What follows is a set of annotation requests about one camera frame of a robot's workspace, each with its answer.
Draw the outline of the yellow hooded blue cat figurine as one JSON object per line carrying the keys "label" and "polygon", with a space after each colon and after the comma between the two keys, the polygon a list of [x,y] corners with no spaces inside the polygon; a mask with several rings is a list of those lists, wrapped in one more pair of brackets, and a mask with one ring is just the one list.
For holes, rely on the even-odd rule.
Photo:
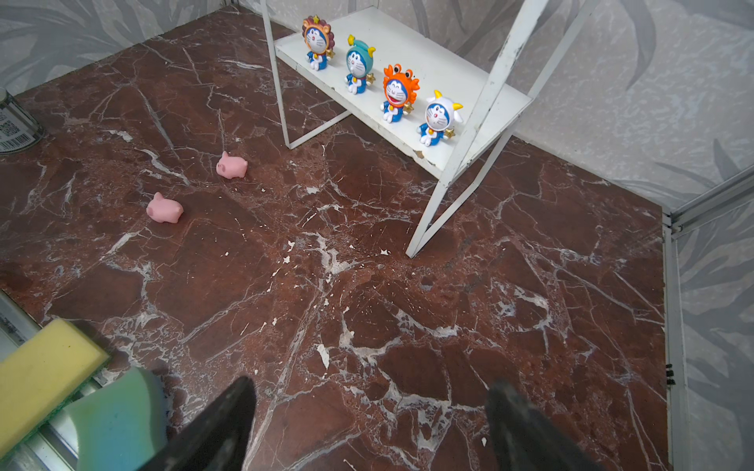
{"label": "yellow hooded blue cat figurine", "polygon": [[327,68],[335,55],[335,35],[332,27],[318,16],[309,16],[302,22],[302,36],[309,49],[308,66],[315,72]]}

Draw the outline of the orange crab blue cat figurine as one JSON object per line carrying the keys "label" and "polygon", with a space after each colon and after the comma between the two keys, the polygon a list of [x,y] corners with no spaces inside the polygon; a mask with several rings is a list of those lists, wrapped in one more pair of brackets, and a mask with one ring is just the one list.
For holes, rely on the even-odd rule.
{"label": "orange crab blue cat figurine", "polygon": [[400,64],[388,65],[383,72],[383,120],[398,123],[404,114],[410,114],[414,109],[417,92],[420,90],[419,80],[414,76],[413,70],[404,70]]}

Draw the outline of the white hooded blue cat figurine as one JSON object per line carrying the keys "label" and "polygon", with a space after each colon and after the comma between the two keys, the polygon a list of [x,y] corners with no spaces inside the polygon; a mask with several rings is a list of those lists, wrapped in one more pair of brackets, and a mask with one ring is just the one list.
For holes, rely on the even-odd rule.
{"label": "white hooded blue cat figurine", "polygon": [[451,139],[455,135],[455,125],[463,123],[461,109],[463,104],[435,90],[434,95],[427,100],[425,123],[417,129],[420,135],[419,142],[430,147]]}

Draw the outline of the green blue cat figurine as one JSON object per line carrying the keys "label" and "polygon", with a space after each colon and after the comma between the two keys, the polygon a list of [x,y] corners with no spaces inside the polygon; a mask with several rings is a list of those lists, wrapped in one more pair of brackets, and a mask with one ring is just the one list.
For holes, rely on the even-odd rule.
{"label": "green blue cat figurine", "polygon": [[356,39],[354,35],[348,37],[350,49],[347,53],[347,67],[349,74],[346,81],[348,92],[353,95],[361,94],[374,82],[372,69],[374,65],[375,47]]}

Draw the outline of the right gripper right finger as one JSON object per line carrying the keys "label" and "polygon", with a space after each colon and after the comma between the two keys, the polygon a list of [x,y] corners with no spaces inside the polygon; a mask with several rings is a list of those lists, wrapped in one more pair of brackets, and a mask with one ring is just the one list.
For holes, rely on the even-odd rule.
{"label": "right gripper right finger", "polygon": [[505,380],[485,403],[492,448],[501,470],[599,470],[601,466]]}

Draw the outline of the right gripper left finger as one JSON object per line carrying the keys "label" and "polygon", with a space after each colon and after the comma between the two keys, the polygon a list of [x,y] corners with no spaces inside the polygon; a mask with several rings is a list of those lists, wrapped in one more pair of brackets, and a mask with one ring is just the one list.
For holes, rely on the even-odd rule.
{"label": "right gripper left finger", "polygon": [[143,470],[241,470],[253,429],[253,380],[237,378]]}

